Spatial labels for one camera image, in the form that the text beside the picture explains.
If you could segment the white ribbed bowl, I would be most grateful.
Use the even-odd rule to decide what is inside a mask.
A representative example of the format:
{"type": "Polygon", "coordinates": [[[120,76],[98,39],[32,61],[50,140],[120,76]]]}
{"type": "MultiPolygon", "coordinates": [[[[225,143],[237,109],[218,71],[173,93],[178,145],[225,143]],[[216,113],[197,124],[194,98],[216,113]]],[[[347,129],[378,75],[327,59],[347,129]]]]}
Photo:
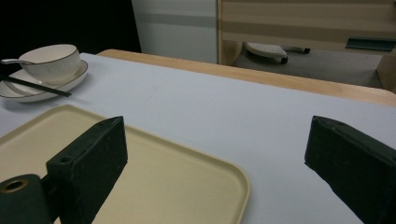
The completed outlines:
{"type": "Polygon", "coordinates": [[[78,48],[70,44],[58,44],[33,49],[22,54],[21,67],[33,78],[47,83],[61,83],[73,76],[80,66],[78,48]]]}

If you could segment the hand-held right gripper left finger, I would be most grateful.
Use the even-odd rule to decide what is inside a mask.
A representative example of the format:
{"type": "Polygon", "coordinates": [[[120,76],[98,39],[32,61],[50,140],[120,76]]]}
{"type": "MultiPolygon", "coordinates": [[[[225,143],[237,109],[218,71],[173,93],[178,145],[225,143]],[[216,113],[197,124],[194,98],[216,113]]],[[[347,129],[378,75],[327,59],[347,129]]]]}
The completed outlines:
{"type": "Polygon", "coordinates": [[[63,224],[92,224],[128,162],[123,117],[99,121],[46,162],[63,224]]]}

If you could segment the dark green flat object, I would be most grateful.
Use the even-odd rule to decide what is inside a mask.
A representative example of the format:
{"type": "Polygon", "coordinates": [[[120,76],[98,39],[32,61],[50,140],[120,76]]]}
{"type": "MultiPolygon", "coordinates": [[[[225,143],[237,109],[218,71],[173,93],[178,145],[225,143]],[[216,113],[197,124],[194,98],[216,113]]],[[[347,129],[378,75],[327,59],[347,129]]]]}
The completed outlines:
{"type": "Polygon", "coordinates": [[[396,48],[396,39],[350,37],[346,48],[392,52],[396,48]]]}

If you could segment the beige plastic tray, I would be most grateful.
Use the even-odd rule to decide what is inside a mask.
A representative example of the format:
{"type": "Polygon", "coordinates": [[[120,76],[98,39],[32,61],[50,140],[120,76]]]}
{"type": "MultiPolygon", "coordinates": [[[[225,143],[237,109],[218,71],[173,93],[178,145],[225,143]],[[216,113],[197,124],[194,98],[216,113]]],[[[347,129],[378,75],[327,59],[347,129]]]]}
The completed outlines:
{"type": "MultiPolygon", "coordinates": [[[[0,137],[0,182],[46,174],[46,162],[101,116],[64,105],[0,137]]],[[[248,177],[237,166],[136,128],[129,160],[92,224],[240,224],[248,177]]]]}

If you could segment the white tablecloth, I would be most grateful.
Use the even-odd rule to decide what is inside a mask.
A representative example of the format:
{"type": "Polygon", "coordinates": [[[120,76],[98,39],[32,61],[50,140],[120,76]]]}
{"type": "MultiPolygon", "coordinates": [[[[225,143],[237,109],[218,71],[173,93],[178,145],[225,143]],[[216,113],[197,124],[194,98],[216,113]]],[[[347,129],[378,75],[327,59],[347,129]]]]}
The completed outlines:
{"type": "Polygon", "coordinates": [[[304,163],[311,119],[342,121],[396,148],[396,94],[354,86],[296,89],[250,80],[233,67],[222,76],[205,63],[149,56],[128,62],[86,55],[88,73],[70,97],[32,104],[0,99],[0,137],[59,106],[102,119],[122,116],[136,128],[226,161],[248,178],[242,224],[361,224],[328,184],[304,163]]]}

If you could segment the white panel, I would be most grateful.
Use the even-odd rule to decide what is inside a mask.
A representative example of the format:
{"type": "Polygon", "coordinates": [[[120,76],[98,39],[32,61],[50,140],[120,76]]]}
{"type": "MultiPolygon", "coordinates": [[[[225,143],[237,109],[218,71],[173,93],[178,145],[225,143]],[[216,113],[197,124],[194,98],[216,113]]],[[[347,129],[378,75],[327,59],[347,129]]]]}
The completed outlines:
{"type": "Polygon", "coordinates": [[[132,0],[143,53],[216,63],[217,0],[132,0]]]}

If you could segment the white round footed object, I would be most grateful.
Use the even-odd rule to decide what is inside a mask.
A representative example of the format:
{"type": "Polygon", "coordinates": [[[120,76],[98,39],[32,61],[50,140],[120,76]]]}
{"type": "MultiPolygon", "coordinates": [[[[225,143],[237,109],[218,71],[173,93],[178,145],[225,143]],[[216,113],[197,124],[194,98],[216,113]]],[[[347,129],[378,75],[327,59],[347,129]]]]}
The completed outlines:
{"type": "Polygon", "coordinates": [[[289,60],[287,52],[278,45],[268,45],[268,44],[248,42],[245,44],[245,46],[246,49],[253,54],[265,58],[279,59],[282,64],[287,63],[289,60]]]}

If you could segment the wooden cabinet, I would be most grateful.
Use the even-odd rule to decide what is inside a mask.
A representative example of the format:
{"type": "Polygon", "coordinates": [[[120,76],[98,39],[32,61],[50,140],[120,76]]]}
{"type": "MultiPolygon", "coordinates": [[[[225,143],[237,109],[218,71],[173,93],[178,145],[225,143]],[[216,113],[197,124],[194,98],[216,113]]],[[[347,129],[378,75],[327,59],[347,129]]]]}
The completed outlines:
{"type": "Polygon", "coordinates": [[[396,48],[346,48],[350,37],[396,39],[396,0],[217,0],[217,24],[220,64],[244,42],[375,54],[383,88],[396,93],[396,48]]]}

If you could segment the black chopstick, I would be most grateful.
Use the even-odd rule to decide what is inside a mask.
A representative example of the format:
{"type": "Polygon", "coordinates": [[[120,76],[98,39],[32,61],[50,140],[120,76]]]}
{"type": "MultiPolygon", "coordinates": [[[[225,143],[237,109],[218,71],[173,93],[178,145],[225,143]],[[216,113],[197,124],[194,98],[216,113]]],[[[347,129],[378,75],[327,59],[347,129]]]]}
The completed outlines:
{"type": "Polygon", "coordinates": [[[11,82],[11,83],[22,85],[22,86],[38,89],[38,90],[41,90],[41,91],[47,91],[47,92],[50,92],[50,93],[61,95],[63,97],[71,96],[71,93],[69,93],[69,92],[59,91],[59,90],[56,90],[56,89],[53,89],[53,88],[49,88],[49,87],[46,87],[46,86],[42,86],[42,85],[39,85],[39,84],[35,84],[35,83],[32,83],[32,82],[29,82],[29,81],[26,81],[26,80],[17,79],[15,77],[0,76],[0,81],[7,81],[7,82],[11,82]]]}

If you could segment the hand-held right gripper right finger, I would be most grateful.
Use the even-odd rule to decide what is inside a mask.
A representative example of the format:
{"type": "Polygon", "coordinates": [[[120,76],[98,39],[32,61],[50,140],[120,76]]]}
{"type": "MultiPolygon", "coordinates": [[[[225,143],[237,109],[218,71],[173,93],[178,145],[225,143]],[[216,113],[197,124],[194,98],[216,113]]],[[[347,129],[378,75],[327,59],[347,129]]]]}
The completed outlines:
{"type": "Polygon", "coordinates": [[[334,119],[314,116],[304,163],[364,224],[396,224],[396,150],[334,119]]]}

